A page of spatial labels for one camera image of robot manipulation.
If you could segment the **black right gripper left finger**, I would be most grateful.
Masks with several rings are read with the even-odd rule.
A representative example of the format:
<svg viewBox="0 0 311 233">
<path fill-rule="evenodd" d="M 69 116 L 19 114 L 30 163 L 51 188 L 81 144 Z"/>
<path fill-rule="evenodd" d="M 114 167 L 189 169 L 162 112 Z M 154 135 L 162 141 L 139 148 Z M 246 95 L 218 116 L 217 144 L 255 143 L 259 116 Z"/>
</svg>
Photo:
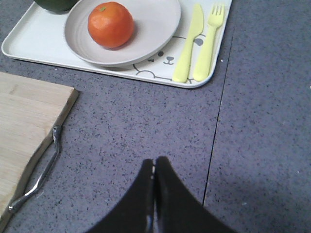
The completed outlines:
<svg viewBox="0 0 311 233">
<path fill-rule="evenodd" d="M 154 222 L 153 161 L 146 159 L 116 206 L 89 233 L 152 233 Z"/>
</svg>

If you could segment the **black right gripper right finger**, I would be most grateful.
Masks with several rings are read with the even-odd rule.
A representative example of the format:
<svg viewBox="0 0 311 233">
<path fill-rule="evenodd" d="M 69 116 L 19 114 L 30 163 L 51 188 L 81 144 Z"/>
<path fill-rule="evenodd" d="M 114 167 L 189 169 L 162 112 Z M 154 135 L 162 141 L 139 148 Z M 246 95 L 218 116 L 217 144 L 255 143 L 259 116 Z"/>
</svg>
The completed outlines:
<svg viewBox="0 0 311 233">
<path fill-rule="evenodd" d="M 235 232 L 196 200 L 164 156 L 155 164 L 155 202 L 160 233 Z"/>
</svg>

